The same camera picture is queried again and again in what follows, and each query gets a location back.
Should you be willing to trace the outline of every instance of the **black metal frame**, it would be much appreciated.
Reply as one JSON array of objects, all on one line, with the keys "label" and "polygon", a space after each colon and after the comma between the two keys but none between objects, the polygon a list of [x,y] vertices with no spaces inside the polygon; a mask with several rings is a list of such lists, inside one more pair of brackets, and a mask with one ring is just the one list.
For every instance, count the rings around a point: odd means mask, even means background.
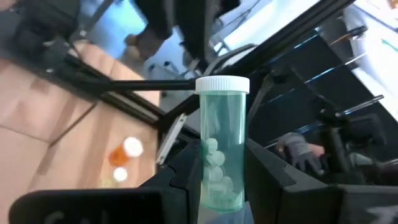
[{"label": "black metal frame", "polygon": [[[296,20],[292,21],[270,39],[266,40],[252,52],[247,54],[244,58],[232,66],[209,75],[232,74],[248,76],[251,73],[258,72],[264,64],[271,63],[279,55],[284,54],[297,44],[298,41],[308,37],[308,35],[318,27],[321,22],[352,2],[353,0],[322,0],[318,2]],[[93,27],[95,22],[99,20],[108,6],[109,1],[104,2],[89,24],[85,27],[79,28],[72,35],[70,41],[77,40],[79,37],[84,36],[81,34],[81,31]],[[49,55],[47,56],[47,58],[51,58],[51,63],[58,63],[57,65],[59,65],[59,62],[62,61],[63,65],[61,67],[49,67],[49,61],[46,59],[40,63],[41,71],[49,72],[49,68],[51,68],[51,81],[55,80],[57,83],[62,83],[63,86],[66,84],[67,89],[77,89],[79,92],[83,92],[84,95],[90,96],[90,98],[94,97],[102,100],[105,103],[149,124],[153,128],[159,129],[160,133],[168,130],[174,119],[180,114],[184,113],[186,115],[190,115],[199,109],[199,100],[197,95],[190,96],[174,109],[166,113],[154,106],[151,102],[132,92],[145,90],[191,90],[194,88],[194,83],[191,81],[145,80],[111,82],[112,80],[109,77],[83,63],[80,58],[68,55],[68,47],[61,49],[61,45],[65,45],[65,42],[54,44],[49,49],[49,51],[53,53],[61,51],[62,56],[58,58],[58,61],[54,62],[53,57],[50,57]],[[82,81],[70,78],[71,73],[80,73],[80,77],[87,79]],[[255,104],[252,108],[253,110],[250,111],[251,116],[256,113],[258,106]],[[184,141],[189,141],[199,137],[200,135],[188,126],[184,126],[179,135],[179,138]]]}]

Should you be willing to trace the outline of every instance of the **white cap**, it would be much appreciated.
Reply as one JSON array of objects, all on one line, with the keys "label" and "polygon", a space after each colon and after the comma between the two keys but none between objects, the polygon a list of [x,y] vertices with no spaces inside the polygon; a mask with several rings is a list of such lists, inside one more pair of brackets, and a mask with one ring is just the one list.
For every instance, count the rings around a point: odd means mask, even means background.
[{"label": "white cap", "polygon": [[123,182],[127,179],[127,170],[123,167],[118,167],[113,171],[113,178],[117,182]]},{"label": "white cap", "polygon": [[241,91],[250,92],[250,79],[230,75],[213,75],[196,79],[196,94],[205,91]]},{"label": "white cap", "polygon": [[124,140],[123,149],[129,157],[139,157],[144,151],[140,140],[133,137],[128,137]]}]

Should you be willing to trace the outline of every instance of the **table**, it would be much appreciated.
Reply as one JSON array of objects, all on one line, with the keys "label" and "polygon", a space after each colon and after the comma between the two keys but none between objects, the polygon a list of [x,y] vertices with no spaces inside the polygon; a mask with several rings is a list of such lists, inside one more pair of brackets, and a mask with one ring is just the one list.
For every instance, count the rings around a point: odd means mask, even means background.
[{"label": "table", "polygon": [[[99,47],[76,43],[83,60],[118,80],[142,79]],[[137,92],[159,105],[158,91]],[[140,139],[144,153],[126,166],[117,187],[137,187],[155,174],[157,130],[102,102],[83,100],[0,59],[0,220],[19,196],[43,189],[104,187],[114,167],[108,154],[123,139]],[[84,118],[52,145],[72,123]]]}]

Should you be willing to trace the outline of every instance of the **gloved hand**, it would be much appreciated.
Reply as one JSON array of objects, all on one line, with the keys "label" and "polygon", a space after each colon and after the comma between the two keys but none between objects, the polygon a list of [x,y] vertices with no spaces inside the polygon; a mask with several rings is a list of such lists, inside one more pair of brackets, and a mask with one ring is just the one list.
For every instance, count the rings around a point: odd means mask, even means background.
[{"label": "gloved hand", "polygon": [[277,149],[282,152],[289,164],[297,169],[322,175],[323,169],[318,156],[311,150],[304,136],[298,133],[288,133],[279,138]]}]

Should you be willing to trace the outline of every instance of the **translucent green pill bottle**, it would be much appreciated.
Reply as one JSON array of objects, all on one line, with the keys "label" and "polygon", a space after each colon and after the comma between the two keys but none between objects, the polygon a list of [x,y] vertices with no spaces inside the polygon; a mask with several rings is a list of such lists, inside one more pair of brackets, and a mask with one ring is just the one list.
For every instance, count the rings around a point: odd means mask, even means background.
[{"label": "translucent green pill bottle", "polygon": [[203,156],[201,204],[218,212],[244,205],[243,156],[248,78],[210,76],[196,80],[200,97]]}]

